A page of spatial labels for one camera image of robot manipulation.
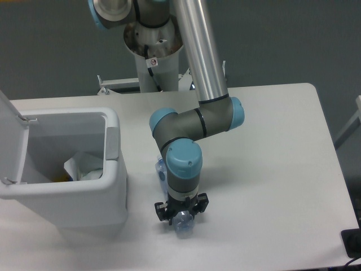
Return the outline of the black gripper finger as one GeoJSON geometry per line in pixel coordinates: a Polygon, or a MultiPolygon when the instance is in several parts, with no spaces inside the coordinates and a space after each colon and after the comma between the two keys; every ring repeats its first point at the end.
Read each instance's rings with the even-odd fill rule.
{"type": "Polygon", "coordinates": [[[168,202],[155,203],[155,211],[160,221],[168,221],[169,225],[173,224],[175,209],[173,207],[168,207],[168,202]]]}
{"type": "Polygon", "coordinates": [[[192,199],[192,218],[195,218],[198,213],[205,212],[208,204],[209,199],[206,193],[197,194],[192,199]]]}

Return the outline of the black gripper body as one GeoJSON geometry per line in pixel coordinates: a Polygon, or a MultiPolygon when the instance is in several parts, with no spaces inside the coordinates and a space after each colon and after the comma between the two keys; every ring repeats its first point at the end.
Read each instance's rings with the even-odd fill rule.
{"type": "Polygon", "coordinates": [[[192,217],[195,217],[198,214],[197,204],[197,196],[180,201],[174,199],[170,194],[168,194],[166,220],[169,223],[172,223],[172,219],[181,211],[188,211],[192,217]]]}

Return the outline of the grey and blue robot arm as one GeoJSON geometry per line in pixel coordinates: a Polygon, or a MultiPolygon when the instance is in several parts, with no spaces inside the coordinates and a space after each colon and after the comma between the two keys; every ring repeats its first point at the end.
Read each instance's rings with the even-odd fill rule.
{"type": "Polygon", "coordinates": [[[229,96],[218,58],[205,1],[89,1],[99,28],[126,25],[124,40],[141,57],[157,92],[164,77],[152,61],[185,49],[198,108],[177,113],[155,111],[149,120],[167,170],[167,200],[155,204],[160,221],[172,223],[179,212],[196,216],[206,210],[208,196],[199,193],[202,152],[197,141],[240,126],[245,119],[239,99],[229,96]]]}

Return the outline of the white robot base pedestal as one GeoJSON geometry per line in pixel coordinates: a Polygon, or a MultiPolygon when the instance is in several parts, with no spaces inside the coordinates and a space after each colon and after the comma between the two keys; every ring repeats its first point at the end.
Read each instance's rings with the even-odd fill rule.
{"type": "Polygon", "coordinates": [[[134,55],[142,93],[178,91],[179,53],[183,42],[175,16],[171,15],[159,28],[129,23],[124,30],[124,41],[134,55]]]}

